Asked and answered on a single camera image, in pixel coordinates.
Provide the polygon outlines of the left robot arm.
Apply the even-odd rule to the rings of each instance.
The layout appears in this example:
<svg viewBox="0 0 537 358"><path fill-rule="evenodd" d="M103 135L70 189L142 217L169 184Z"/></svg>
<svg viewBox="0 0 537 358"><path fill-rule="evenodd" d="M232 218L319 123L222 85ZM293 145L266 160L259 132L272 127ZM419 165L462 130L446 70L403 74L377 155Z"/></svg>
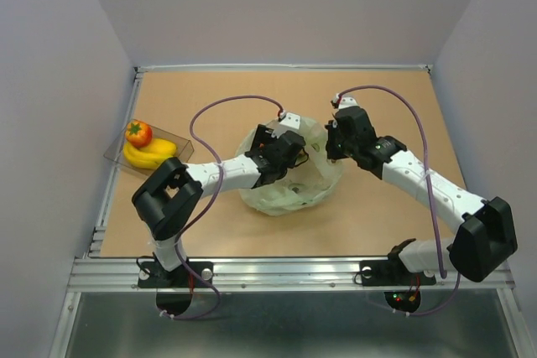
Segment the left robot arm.
<svg viewBox="0 0 537 358"><path fill-rule="evenodd" d="M166 159L132 197L153 238L160 279L170 286L185 280L187 256L180 233L193 221L200 200L209 197L214 202L221 192L273 184L296 165L304 149L305 140L297 132L287 129L274 135L259 125L251 148L235 158L203 164Z"/></svg>

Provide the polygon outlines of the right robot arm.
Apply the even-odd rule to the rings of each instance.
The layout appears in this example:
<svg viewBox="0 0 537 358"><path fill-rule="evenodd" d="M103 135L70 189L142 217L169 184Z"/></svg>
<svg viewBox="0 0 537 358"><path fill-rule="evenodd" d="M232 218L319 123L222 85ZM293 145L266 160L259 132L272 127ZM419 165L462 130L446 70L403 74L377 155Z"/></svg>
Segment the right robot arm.
<svg viewBox="0 0 537 358"><path fill-rule="evenodd" d="M418 272L456 270L479 283L518 250L507 201L487 200L426 168L399 140L377 136L360 106L338 107L326 130L330 159L350 158L360 169L399 188L428 208L434 222L444 221L453 235L442 238L434 229L430 241L409 239L395 246L386 262L391 280L404 283Z"/></svg>

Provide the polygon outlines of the red orange persimmon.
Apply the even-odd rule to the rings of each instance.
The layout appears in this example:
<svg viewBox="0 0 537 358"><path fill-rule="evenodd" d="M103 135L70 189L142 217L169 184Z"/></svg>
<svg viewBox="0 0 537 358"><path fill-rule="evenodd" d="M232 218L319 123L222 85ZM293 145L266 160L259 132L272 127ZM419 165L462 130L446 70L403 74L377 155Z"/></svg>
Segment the red orange persimmon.
<svg viewBox="0 0 537 358"><path fill-rule="evenodd" d="M152 127L142 121L132 120L126 127L125 139L135 148L143 148L149 145L153 139Z"/></svg>

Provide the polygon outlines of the light green plastic bag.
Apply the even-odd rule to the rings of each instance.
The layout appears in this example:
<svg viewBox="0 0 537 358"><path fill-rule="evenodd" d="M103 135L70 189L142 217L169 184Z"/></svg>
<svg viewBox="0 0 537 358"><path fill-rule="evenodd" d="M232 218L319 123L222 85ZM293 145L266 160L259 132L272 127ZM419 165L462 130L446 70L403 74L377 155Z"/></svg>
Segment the light green plastic bag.
<svg viewBox="0 0 537 358"><path fill-rule="evenodd" d="M299 135L305 151L297 166L280 180L256 189L241 189L242 201L270 216L288 215L324 202L335 190L343 175L343 163L327 158L326 129L314 118L300 119Z"/></svg>

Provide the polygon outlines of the yellow banana bunch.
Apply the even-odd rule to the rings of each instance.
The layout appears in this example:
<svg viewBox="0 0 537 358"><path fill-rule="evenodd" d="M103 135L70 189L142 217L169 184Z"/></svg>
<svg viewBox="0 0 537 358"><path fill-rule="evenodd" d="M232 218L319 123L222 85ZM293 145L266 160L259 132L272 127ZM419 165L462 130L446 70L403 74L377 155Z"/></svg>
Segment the yellow banana bunch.
<svg viewBox="0 0 537 358"><path fill-rule="evenodd" d="M176 152L177 146L163 138L154 138L143 148L135 148L130 143L123 146L124 158L138 169L155 170L166 159L174 157Z"/></svg>

